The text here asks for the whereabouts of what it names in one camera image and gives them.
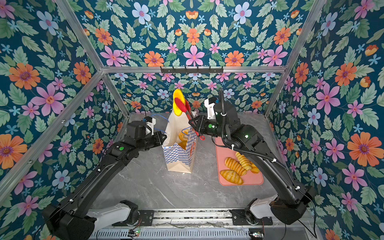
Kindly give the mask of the blue checkered paper bag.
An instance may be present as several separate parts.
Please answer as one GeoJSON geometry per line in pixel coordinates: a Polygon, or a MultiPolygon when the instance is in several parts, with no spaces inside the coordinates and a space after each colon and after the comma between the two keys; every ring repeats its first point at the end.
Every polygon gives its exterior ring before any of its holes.
{"type": "Polygon", "coordinates": [[[167,139],[162,147],[168,171],[191,174],[193,172],[198,138],[194,129],[189,124],[186,114],[182,113],[181,116],[177,117],[174,113],[171,113],[165,132],[167,139]],[[178,135],[182,130],[186,129],[189,129],[189,138],[187,148],[183,150],[178,145],[181,142],[178,135]]]}

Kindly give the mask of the glazed ring donut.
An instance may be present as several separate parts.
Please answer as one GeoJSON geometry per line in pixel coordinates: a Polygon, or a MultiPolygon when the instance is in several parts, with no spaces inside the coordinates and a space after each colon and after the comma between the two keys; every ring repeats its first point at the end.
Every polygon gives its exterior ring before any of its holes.
{"type": "Polygon", "coordinates": [[[189,138],[189,129],[186,129],[186,130],[182,130],[179,135],[179,140],[181,142],[187,142],[188,141],[188,138],[189,138]]]}

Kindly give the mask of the red metal kitchen tongs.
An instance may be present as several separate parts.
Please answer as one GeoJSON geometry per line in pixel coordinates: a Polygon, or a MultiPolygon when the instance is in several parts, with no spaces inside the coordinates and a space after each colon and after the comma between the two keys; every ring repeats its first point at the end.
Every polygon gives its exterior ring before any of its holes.
{"type": "Polygon", "coordinates": [[[185,114],[186,114],[188,120],[191,120],[191,119],[193,118],[193,114],[192,114],[192,112],[191,112],[191,108],[190,108],[190,106],[189,106],[189,103],[188,103],[186,100],[185,100],[185,106],[186,106],[186,112],[185,112],[185,114]]]}

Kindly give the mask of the orange yellow bun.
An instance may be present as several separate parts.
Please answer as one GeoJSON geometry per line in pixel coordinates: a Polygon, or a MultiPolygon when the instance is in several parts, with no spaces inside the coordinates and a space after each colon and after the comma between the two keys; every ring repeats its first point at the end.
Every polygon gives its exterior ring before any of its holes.
{"type": "Polygon", "coordinates": [[[176,89],[173,93],[173,112],[177,117],[186,112],[185,98],[180,89],[176,89]]]}

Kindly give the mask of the round yellow bun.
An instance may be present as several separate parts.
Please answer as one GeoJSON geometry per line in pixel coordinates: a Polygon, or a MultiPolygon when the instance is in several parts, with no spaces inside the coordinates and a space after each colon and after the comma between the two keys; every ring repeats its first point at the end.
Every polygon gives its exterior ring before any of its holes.
{"type": "Polygon", "coordinates": [[[182,141],[180,143],[178,143],[178,145],[183,149],[183,150],[186,150],[187,148],[187,141],[182,141]]]}

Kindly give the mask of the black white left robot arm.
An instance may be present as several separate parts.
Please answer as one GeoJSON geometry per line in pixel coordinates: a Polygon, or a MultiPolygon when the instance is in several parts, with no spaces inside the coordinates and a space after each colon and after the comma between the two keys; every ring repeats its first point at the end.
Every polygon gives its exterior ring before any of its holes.
{"type": "Polygon", "coordinates": [[[138,139],[126,136],[114,143],[84,182],[59,205],[50,204],[43,210],[50,233],[62,240],[87,240],[96,229],[97,219],[88,216],[93,202],[115,175],[139,156],[139,152],[161,146],[166,138],[157,131],[138,139]]]}

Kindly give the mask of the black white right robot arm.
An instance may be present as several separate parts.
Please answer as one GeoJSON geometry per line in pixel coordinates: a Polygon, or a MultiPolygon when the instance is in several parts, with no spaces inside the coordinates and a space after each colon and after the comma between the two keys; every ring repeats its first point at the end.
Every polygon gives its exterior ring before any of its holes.
{"type": "Polygon", "coordinates": [[[197,116],[189,123],[198,135],[219,137],[225,148],[244,155],[274,187],[275,195],[255,199],[246,208],[250,222],[254,219],[276,217],[282,223],[291,225],[304,216],[308,204],[314,202],[314,188],[305,187],[290,173],[255,127],[242,124],[240,120],[234,122],[229,116],[219,116],[216,120],[197,116]]]}

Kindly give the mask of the striped long bread left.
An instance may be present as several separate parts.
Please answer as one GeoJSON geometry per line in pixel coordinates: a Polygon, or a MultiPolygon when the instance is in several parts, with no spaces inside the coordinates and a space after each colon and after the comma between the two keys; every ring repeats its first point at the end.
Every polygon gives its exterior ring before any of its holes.
{"type": "Polygon", "coordinates": [[[239,162],[230,157],[225,159],[225,166],[230,170],[235,171],[239,176],[244,176],[247,173],[239,162]]]}

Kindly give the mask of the striped long bread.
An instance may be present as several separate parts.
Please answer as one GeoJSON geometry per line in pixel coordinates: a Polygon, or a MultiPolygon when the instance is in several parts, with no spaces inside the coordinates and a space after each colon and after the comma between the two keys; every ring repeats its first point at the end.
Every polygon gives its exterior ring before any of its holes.
{"type": "Polygon", "coordinates": [[[241,164],[241,166],[246,170],[246,171],[249,171],[251,170],[253,167],[252,167],[252,163],[249,159],[247,159],[244,155],[242,155],[241,153],[239,152],[236,152],[236,158],[238,159],[238,162],[241,164]]]}
{"type": "Polygon", "coordinates": [[[225,159],[225,166],[230,170],[235,171],[239,176],[244,176],[247,173],[239,162],[230,157],[225,159]]]}

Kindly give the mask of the striped long bread middle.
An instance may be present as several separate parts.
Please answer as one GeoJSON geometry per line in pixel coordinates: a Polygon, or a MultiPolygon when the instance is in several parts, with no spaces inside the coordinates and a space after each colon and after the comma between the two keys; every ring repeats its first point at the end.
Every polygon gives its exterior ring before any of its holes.
{"type": "Polygon", "coordinates": [[[241,153],[239,152],[236,152],[236,158],[238,159],[238,162],[241,164],[241,166],[246,170],[246,171],[249,171],[251,170],[253,167],[252,167],[252,163],[249,159],[247,159],[244,155],[242,155],[241,153]]]}

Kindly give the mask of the golden croissant bread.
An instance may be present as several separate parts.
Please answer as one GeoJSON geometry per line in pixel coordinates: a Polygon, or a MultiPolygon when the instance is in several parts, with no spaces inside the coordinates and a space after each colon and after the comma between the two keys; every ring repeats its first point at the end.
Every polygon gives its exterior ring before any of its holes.
{"type": "Polygon", "coordinates": [[[242,185],[244,183],[243,179],[233,170],[222,170],[220,175],[228,182],[235,185],[242,185]]]}

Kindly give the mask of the pink plastic tray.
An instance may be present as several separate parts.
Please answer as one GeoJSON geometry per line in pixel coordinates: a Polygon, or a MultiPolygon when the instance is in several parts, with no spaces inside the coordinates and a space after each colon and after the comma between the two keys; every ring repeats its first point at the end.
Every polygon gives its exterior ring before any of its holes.
{"type": "Polygon", "coordinates": [[[220,138],[214,139],[219,182],[222,186],[258,186],[264,183],[260,170],[244,155],[227,149],[220,138]]]}

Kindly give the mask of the black wall hook rail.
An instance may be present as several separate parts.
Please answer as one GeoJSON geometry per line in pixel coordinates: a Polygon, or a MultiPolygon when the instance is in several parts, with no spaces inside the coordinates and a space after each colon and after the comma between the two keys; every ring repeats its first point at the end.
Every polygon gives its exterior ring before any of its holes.
{"type": "Polygon", "coordinates": [[[162,74],[221,74],[221,67],[160,67],[162,74]]]}

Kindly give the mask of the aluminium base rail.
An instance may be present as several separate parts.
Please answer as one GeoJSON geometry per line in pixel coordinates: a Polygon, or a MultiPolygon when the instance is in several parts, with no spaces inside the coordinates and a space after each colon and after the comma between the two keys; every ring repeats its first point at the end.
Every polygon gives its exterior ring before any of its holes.
{"type": "Polygon", "coordinates": [[[87,240],[322,240],[314,217],[306,213],[286,225],[275,217],[247,219],[244,209],[147,209],[151,215],[137,228],[112,224],[113,210],[92,210],[96,229],[87,240]]]}

